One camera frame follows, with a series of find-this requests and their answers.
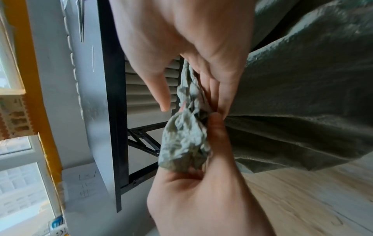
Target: light wood flooring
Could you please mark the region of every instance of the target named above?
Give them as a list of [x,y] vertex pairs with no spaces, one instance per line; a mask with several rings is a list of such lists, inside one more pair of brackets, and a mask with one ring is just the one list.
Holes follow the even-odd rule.
[[373,236],[373,155],[317,172],[244,174],[278,236]]

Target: cloth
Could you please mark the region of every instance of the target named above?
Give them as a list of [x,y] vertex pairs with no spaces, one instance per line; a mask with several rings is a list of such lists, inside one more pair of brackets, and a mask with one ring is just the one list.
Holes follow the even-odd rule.
[[178,86],[179,106],[185,106],[167,122],[162,134],[158,165],[172,171],[188,172],[190,166],[198,169],[210,154],[206,123],[211,108],[185,60]]
[[260,0],[255,16],[225,119],[240,170],[319,170],[373,151],[373,1]]

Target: wall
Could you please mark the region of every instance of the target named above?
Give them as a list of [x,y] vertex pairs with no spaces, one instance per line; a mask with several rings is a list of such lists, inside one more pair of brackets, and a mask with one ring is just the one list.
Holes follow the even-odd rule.
[[[27,0],[27,6],[44,105],[62,166],[68,168],[92,162],[80,114],[60,2]],[[128,123],[131,126],[138,123],[146,125],[146,122],[167,120],[169,116],[148,115],[141,119],[129,117]],[[160,131],[151,133],[158,141],[160,134]],[[157,161],[132,148],[129,149],[129,159],[131,173]],[[152,179],[122,195],[122,211],[119,213],[116,213],[113,201],[108,199],[84,212],[67,214],[66,221],[71,235],[145,235],[154,227],[146,207],[151,184]]]

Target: hand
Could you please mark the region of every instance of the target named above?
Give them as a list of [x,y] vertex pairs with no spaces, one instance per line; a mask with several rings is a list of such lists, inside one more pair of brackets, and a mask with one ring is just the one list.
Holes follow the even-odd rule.
[[213,154],[205,174],[158,168],[148,208],[160,235],[274,236],[238,171],[219,113],[210,116],[207,131]]
[[120,44],[162,111],[170,108],[164,69],[182,55],[224,117],[250,50],[254,0],[110,0]]

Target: paper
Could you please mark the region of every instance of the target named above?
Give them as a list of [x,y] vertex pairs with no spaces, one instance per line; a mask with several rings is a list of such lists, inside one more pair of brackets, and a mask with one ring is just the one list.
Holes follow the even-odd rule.
[[96,163],[62,171],[65,211],[78,212],[109,198]]

